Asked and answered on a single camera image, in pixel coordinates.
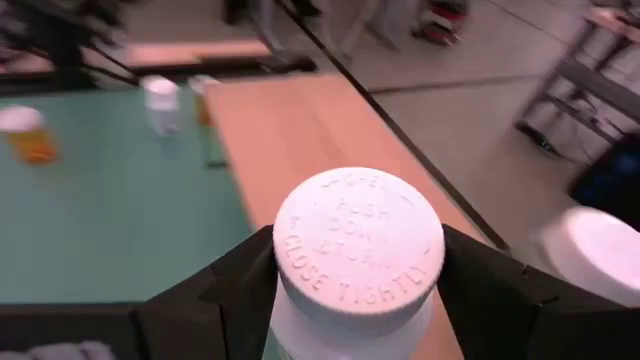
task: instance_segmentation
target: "green tabletop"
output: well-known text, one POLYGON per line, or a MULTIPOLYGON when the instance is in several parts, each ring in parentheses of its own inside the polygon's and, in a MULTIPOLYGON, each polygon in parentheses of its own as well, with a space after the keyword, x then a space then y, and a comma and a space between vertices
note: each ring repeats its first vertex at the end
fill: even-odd
POLYGON ((45 114, 60 159, 29 166, 0 140, 0 304, 144 301, 250 234, 223 153, 182 90, 158 137, 140 90, 10 98, 45 114))

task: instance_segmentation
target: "green table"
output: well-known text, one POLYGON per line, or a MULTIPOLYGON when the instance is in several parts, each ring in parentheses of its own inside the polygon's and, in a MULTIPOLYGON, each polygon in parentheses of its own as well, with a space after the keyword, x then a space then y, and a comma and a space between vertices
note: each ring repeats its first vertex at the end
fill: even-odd
POLYGON ((61 155, 29 166, 0 141, 0 304, 145 301, 251 234, 230 171, 206 166, 224 154, 194 101, 181 91, 169 138, 137 89, 0 101, 45 114, 61 155))

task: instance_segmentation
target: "white pill bottle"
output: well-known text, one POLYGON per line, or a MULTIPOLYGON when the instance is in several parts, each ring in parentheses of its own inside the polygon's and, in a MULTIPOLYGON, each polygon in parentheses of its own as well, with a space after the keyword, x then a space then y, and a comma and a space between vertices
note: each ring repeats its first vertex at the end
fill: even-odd
POLYGON ((369 168, 317 174, 283 202, 271 329, 283 359, 408 359, 431 321, 442 225, 414 187, 369 168))

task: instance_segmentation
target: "concrete floor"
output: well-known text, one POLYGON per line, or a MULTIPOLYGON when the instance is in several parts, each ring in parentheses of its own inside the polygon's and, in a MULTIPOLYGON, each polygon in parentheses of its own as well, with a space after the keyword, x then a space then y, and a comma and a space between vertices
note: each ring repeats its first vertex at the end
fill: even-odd
MULTIPOLYGON (((188 1, 193 4, 177 7, 172 0, 154 0, 134 11, 132 38, 257 36, 249 26, 228 28, 214 22, 219 17, 213 1, 188 1), (176 19, 184 26, 168 32, 165 22, 176 19)), ((361 1, 331 2, 333 7, 351 7, 327 14, 334 35, 352 23, 361 1)), ((396 9, 391 22, 400 51, 381 47, 365 35, 348 65, 471 206, 507 243, 519 248, 541 225, 575 205, 565 189, 583 166, 546 157, 515 132, 512 123, 541 76, 579 31, 588 0, 470 1, 471 19, 461 43, 442 48, 411 38, 415 0, 410 0, 396 9)), ((309 26, 320 34, 318 24, 309 26)), ((287 48, 307 52, 324 71, 335 71, 282 11, 275 14, 274 28, 287 48)), ((606 33, 598 36, 588 53, 598 54, 609 38, 606 33)), ((636 58, 626 56, 609 73, 623 78, 636 58)), ((541 111, 534 123, 543 124, 544 114, 541 111)), ((633 126, 620 116, 611 117, 624 127, 633 126)), ((573 122, 563 121, 548 131, 578 162, 589 161, 582 147, 592 157, 605 148, 603 141, 573 122)))

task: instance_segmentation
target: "gray floor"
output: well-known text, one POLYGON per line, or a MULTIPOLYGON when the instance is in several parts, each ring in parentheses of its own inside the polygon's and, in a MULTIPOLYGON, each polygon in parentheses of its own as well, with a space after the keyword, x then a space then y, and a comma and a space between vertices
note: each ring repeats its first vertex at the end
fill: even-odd
MULTIPOLYGON (((334 8, 347 7, 327 14, 334 36, 344 34, 362 1, 331 1, 334 8)), ((463 40, 450 48, 408 35, 415 1, 396 8, 391 19, 390 34, 400 51, 381 47, 365 35, 354 49, 350 71, 489 225, 518 248, 541 225, 575 205, 566 195, 567 185, 584 167, 580 163, 589 161, 587 155, 594 157, 605 148, 575 122, 545 124, 545 109, 534 123, 576 163, 546 157, 512 128, 522 103, 582 26, 588 1, 470 0, 471 19, 463 40), (403 90, 416 86, 425 89, 403 90)), ((258 36, 248 25, 229 28, 213 21, 219 16, 215 3, 154 0, 132 13, 131 37, 177 41, 258 36), (176 19, 181 25, 168 31, 166 22, 176 19)), ((309 26, 320 34, 317 23, 309 26)), ((275 14, 274 28, 287 48, 305 51, 321 61, 324 71, 335 71, 281 11, 275 14)), ((589 56, 601 52, 609 39, 606 33, 598 36, 589 56)), ((636 58, 633 53, 626 56, 609 74, 623 79, 636 58)), ((607 114, 624 127, 632 126, 617 114, 607 114)))

